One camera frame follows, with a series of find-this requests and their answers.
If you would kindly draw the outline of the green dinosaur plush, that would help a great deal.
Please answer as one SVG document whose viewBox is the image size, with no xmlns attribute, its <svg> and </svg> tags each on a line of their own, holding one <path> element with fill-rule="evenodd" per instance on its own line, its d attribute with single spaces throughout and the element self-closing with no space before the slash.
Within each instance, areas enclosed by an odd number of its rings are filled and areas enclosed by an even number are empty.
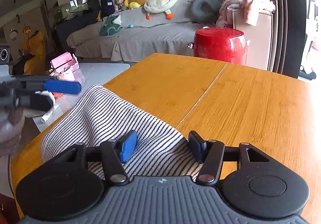
<svg viewBox="0 0 321 224">
<path fill-rule="evenodd" d="M 104 18 L 103 25 L 99 29 L 99 35 L 110 38 L 118 34 L 123 28 L 121 16 L 112 14 Z"/>
</svg>

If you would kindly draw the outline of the pink storage box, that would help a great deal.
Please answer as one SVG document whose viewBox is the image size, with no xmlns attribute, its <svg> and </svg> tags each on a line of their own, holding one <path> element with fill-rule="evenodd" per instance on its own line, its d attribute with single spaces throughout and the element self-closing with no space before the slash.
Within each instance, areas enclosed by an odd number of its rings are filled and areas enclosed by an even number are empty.
<svg viewBox="0 0 321 224">
<path fill-rule="evenodd" d="M 85 78 L 74 54 L 65 52 L 52 59 L 50 65 L 51 68 L 48 71 L 50 76 L 56 76 L 60 80 L 79 82 L 84 85 Z"/>
</svg>

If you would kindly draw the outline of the red round stool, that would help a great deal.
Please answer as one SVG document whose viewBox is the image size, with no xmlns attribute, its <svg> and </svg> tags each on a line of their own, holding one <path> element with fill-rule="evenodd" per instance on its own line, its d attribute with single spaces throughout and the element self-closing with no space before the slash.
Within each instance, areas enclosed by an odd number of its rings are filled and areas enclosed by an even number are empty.
<svg viewBox="0 0 321 224">
<path fill-rule="evenodd" d="M 188 43 L 194 57 L 246 65 L 247 42 L 245 34 L 237 29 L 204 27 L 198 29 L 194 41 Z"/>
</svg>

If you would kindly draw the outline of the grey striped knit garment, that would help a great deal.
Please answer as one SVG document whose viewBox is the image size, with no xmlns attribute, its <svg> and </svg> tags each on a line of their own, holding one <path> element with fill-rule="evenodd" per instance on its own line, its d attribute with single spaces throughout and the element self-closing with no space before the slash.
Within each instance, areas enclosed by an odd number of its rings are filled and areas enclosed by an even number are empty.
<svg viewBox="0 0 321 224">
<path fill-rule="evenodd" d="M 77 104 L 50 131 L 41 144 L 43 162 L 77 143 L 87 147 L 118 139 L 130 130 L 137 146 L 123 165 L 134 176 L 182 176 L 196 178 L 202 165 L 195 161 L 187 139 L 152 114 L 121 99 L 101 85 L 89 88 Z"/>
</svg>

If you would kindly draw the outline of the grey covered sofa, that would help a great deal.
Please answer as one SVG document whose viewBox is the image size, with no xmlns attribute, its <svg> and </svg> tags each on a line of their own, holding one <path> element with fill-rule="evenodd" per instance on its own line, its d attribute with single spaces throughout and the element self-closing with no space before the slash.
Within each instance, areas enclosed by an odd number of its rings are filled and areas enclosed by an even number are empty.
<svg viewBox="0 0 321 224">
<path fill-rule="evenodd" d="M 191 15 L 193 0 L 179 0 L 171 9 L 174 17 L 165 18 L 164 13 L 145 18 L 143 7 L 119 12 L 122 29 L 111 37 L 100 35 L 103 22 L 97 22 L 71 33 L 67 45 L 77 57 L 107 58 L 111 61 L 138 63 L 153 53 L 192 56 L 188 43 L 198 29 L 207 24 L 195 22 Z M 273 37 L 273 14 L 261 10 L 256 26 L 246 24 L 243 10 L 232 11 L 232 27 L 244 32 L 248 42 L 246 65 L 267 70 L 270 63 Z"/>
</svg>

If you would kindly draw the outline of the grey neck pillow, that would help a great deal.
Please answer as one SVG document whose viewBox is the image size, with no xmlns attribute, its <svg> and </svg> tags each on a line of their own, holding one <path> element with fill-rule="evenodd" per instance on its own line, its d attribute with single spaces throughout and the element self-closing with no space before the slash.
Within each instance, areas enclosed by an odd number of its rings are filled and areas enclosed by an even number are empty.
<svg viewBox="0 0 321 224">
<path fill-rule="evenodd" d="M 215 23 L 220 7 L 219 0 L 194 0 L 190 8 L 192 19 L 203 24 Z"/>
</svg>

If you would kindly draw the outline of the pink clothes pile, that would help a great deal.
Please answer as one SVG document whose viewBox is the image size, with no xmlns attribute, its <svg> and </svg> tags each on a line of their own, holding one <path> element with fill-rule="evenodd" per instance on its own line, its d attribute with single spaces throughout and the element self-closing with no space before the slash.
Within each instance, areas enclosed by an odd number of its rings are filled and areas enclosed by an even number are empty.
<svg viewBox="0 0 321 224">
<path fill-rule="evenodd" d="M 219 10 L 219 18 L 216 27 L 232 28 L 232 11 L 241 9 L 243 11 L 243 21 L 251 26 L 257 25 L 260 10 L 273 13 L 276 9 L 271 0 L 225 0 Z"/>
</svg>

